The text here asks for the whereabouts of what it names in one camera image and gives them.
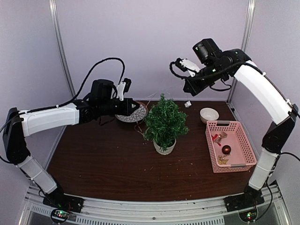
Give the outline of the small green christmas tree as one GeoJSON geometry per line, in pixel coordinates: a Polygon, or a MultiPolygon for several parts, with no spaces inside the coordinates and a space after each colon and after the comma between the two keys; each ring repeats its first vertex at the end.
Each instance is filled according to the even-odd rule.
{"type": "Polygon", "coordinates": [[[155,150],[161,155],[169,155],[177,142],[177,138],[189,131],[186,126],[187,114],[180,111],[179,106],[165,98],[162,93],[159,101],[153,105],[144,119],[146,130],[143,137],[152,141],[155,150]]]}

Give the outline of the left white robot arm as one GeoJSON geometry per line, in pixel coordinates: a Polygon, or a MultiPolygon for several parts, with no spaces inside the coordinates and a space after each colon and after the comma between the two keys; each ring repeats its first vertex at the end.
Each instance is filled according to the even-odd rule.
{"type": "Polygon", "coordinates": [[[25,138],[52,128],[89,123],[101,116],[130,116],[140,107],[132,98],[124,97],[130,85],[131,80],[127,78],[117,86],[112,81],[99,79],[92,83],[91,91],[83,99],[45,109],[19,111],[11,108],[1,128],[5,163],[14,164],[24,172],[57,208],[65,207],[68,201],[63,189],[32,156],[25,138]]]}

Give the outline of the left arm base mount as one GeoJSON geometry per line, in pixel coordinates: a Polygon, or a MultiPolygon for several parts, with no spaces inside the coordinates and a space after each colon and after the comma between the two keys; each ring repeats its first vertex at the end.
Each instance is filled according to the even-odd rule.
{"type": "Polygon", "coordinates": [[[65,195],[63,202],[58,204],[53,204],[47,197],[44,197],[43,204],[47,206],[51,206],[54,208],[58,208],[68,212],[76,212],[80,213],[83,208],[84,199],[80,197],[65,195]]]}

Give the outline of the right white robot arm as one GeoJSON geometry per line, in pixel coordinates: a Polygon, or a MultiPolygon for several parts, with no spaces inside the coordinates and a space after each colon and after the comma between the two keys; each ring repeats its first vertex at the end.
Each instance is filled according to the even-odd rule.
{"type": "Polygon", "coordinates": [[[262,152],[250,177],[240,203],[250,207],[258,200],[259,191],[271,175],[282,153],[282,148],[293,131],[298,108],[291,104],[270,81],[251,58],[241,49],[222,51],[211,38],[203,39],[193,46],[204,68],[188,59],[178,59],[176,65],[184,72],[184,92],[192,96],[211,87],[218,80],[230,77],[242,83],[269,113],[272,123],[262,139],[262,152]]]}

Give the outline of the white light battery box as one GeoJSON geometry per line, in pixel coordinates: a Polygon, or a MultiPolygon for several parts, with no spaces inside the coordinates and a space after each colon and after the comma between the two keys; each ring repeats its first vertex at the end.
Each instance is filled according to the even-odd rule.
{"type": "Polygon", "coordinates": [[[186,108],[189,108],[191,105],[192,105],[192,104],[191,104],[190,101],[187,101],[187,102],[185,103],[185,107],[186,107],[186,108]]]}

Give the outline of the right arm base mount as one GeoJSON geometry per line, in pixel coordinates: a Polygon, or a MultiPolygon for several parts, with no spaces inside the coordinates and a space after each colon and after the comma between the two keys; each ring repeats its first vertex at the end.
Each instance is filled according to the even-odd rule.
{"type": "Polygon", "coordinates": [[[224,203],[227,212],[243,210],[251,207],[255,207],[256,205],[263,204],[265,202],[263,197],[258,197],[256,199],[246,199],[244,194],[241,195],[231,195],[224,198],[224,203]]]}

